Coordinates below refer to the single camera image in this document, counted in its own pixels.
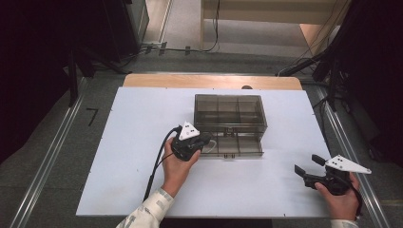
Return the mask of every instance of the aluminum rail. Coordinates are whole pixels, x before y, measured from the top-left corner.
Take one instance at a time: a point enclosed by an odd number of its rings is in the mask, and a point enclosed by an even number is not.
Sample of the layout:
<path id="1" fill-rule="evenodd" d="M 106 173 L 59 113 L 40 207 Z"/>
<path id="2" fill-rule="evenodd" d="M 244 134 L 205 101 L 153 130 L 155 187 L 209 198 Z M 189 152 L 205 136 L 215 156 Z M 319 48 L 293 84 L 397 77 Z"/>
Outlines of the aluminum rail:
<path id="1" fill-rule="evenodd" d="M 44 188 L 45 182 L 48 179 L 48 175 L 55 163 L 57 156 L 59 155 L 60 149 L 66 139 L 67 133 L 70 130 L 70 127 L 77 115 L 78 109 L 83 102 L 86 87 L 88 85 L 88 79 L 82 78 L 79 86 L 79 96 L 77 98 L 74 106 L 70 107 L 67 110 L 67 113 L 62 120 L 62 123 L 50 144 L 47 154 L 45 155 L 41 166 L 39 167 L 34 179 L 29 185 L 27 192 L 25 193 L 23 200 L 18 208 L 17 213 L 12 220 L 10 228 L 22 228 L 25 227 L 30 213 L 35 206 L 36 201 L 41 195 L 42 189 Z"/>
<path id="2" fill-rule="evenodd" d="M 326 92 L 324 92 L 323 88 L 317 88 L 317 95 L 319 99 L 323 99 L 326 97 Z M 359 160 L 355 155 L 355 149 L 351 144 L 345 130 L 343 124 L 341 123 L 340 119 L 336 112 L 333 112 L 332 108 L 330 108 L 326 104 L 326 114 L 329 118 L 331 126 L 336 133 L 337 140 L 341 146 L 341 150 L 343 156 L 355 163 L 359 164 Z M 372 188 L 370 182 L 367 179 L 365 174 L 355 174 L 360 183 L 360 189 L 362 198 L 367 206 L 368 212 L 370 213 L 371 218 L 373 219 L 374 226 L 377 228 L 389 228 L 392 227 L 389 223 L 382 206 Z"/>

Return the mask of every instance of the white board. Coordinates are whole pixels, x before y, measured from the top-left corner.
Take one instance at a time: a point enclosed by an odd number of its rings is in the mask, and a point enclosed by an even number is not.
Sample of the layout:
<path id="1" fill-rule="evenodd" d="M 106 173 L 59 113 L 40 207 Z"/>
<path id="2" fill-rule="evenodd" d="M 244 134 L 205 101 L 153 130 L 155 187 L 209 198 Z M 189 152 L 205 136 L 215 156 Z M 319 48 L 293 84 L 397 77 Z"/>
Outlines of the white board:
<path id="1" fill-rule="evenodd" d="M 330 159 L 305 91 L 121 87 L 106 123 L 77 216 L 126 216 L 141 205 L 163 138 L 193 123 L 195 94 L 260 95 L 268 124 L 264 155 L 200 158 L 176 197 L 171 218 L 323 218 L 318 191 L 294 164 L 324 176 L 312 154 Z M 163 183 L 157 170 L 152 191 Z"/>

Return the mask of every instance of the sleeve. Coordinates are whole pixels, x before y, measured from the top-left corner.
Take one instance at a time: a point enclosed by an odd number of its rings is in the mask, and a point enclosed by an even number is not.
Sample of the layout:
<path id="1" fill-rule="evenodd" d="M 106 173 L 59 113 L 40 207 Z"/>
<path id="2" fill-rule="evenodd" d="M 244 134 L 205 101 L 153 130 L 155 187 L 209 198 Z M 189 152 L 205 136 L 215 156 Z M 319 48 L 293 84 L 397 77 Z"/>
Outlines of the sleeve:
<path id="1" fill-rule="evenodd" d="M 116 228 L 158 228 L 174 199 L 163 189 L 156 190 L 141 206 L 128 215 Z"/>
<path id="2" fill-rule="evenodd" d="M 358 228 L 358 224 L 351 220 L 332 219 L 330 222 L 332 228 Z"/>

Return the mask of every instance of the clear plastic box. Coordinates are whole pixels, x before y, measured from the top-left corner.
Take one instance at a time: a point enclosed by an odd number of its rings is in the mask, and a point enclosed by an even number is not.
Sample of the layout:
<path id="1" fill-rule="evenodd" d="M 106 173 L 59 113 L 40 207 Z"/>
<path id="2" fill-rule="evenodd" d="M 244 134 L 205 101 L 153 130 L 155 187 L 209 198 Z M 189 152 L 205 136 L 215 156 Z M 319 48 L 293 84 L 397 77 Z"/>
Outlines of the clear plastic box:
<path id="1" fill-rule="evenodd" d="M 261 97 L 256 95 L 196 94 L 194 126 L 217 142 L 205 146 L 202 156 L 235 158 L 261 156 L 260 140 L 267 122 Z"/>

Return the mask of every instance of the human hand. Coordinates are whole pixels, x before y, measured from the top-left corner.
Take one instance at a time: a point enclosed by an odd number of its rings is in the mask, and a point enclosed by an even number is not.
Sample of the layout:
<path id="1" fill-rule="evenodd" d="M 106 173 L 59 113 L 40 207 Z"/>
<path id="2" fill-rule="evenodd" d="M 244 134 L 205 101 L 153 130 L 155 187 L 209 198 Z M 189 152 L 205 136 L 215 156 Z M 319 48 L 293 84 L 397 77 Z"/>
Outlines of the human hand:
<path id="1" fill-rule="evenodd" d="M 352 181 L 353 187 L 358 191 L 359 182 L 352 173 L 350 173 L 350 180 Z M 320 195 L 325 198 L 331 219 L 355 220 L 355 213 L 359 203 L 351 188 L 347 190 L 346 194 L 343 196 L 334 196 L 319 182 L 315 183 L 315 187 Z"/>
<path id="2" fill-rule="evenodd" d="M 170 138 L 164 146 L 163 158 L 166 159 L 163 160 L 164 182 L 161 188 L 172 198 L 175 198 L 184 181 L 186 181 L 190 168 L 199 159 L 201 151 L 196 151 L 190 161 L 179 160 L 175 155 L 172 155 L 171 144 L 173 139 Z"/>

